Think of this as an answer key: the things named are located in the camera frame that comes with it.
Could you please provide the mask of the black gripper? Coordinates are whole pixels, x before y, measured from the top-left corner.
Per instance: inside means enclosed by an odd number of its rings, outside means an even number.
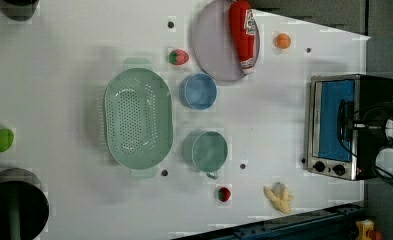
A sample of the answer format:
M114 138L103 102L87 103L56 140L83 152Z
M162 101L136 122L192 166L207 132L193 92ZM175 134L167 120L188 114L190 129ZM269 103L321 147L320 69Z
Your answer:
M393 102L380 102L358 110L353 129L379 143L393 142Z

